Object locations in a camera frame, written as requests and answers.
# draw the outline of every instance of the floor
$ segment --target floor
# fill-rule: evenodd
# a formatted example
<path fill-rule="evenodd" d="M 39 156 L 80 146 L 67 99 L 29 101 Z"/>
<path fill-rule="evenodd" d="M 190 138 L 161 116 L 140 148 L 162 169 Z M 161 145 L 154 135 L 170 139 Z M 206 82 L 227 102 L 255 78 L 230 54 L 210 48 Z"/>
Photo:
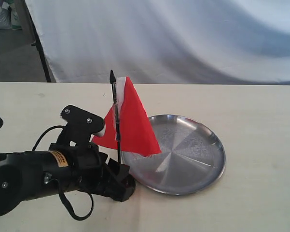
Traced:
<path fill-rule="evenodd" d="M 0 81 L 46 82 L 39 53 L 22 30 L 0 29 Z"/>

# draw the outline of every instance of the flag pole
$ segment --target flag pole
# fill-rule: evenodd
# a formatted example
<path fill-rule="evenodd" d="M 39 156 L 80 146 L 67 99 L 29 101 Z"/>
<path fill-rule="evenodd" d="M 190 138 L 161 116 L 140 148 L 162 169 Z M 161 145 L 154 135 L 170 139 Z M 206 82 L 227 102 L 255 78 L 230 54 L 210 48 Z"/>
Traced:
<path fill-rule="evenodd" d="M 115 117 L 115 126 L 116 126 L 116 141 L 117 141 L 117 153 L 118 153 L 118 163 L 121 163 L 121 148 L 120 148 L 120 128 L 119 128 L 119 111 L 118 111 L 118 104 L 117 104 L 117 93 L 116 93 L 116 78 L 114 72 L 110 71 L 110 83 L 111 83 L 111 90 L 112 90 L 112 98 L 114 101 L 113 110 L 114 110 L 114 117 Z"/>

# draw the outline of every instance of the metal plate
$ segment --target metal plate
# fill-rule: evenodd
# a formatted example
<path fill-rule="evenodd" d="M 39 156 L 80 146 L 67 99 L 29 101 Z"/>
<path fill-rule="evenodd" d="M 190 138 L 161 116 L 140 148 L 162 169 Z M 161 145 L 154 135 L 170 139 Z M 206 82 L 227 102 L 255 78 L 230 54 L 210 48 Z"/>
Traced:
<path fill-rule="evenodd" d="M 162 153 L 143 157 L 123 152 L 123 162 L 143 185 L 161 193 L 186 195 L 200 191 L 223 173 L 225 152 L 206 126 L 176 115 L 149 118 Z"/>

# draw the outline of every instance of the white table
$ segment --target white table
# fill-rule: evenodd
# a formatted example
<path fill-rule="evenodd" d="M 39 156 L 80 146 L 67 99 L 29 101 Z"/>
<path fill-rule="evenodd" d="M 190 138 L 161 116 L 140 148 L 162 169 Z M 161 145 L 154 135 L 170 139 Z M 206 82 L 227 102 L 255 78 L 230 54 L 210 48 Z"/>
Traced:
<path fill-rule="evenodd" d="M 227 158 L 222 178 L 186 197 L 140 184 L 124 203 L 94 196 L 94 212 L 83 222 L 58 196 L 22 202 L 0 217 L 0 232 L 290 232 L 290 87 L 135 86 L 148 116 L 187 116 L 217 134 Z M 104 116 L 111 103 L 107 84 L 0 83 L 0 152 L 30 150 L 47 127 L 64 124 L 59 113 L 68 104 Z M 78 214 L 88 212 L 85 194 L 67 196 Z"/>

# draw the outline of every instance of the white curtain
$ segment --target white curtain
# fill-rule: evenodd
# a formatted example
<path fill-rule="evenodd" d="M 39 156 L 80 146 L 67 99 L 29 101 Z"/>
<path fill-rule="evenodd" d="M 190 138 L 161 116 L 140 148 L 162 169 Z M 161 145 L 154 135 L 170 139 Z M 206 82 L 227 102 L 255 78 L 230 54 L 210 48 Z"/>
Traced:
<path fill-rule="evenodd" d="M 290 84 L 290 0 L 26 0 L 57 81 Z"/>

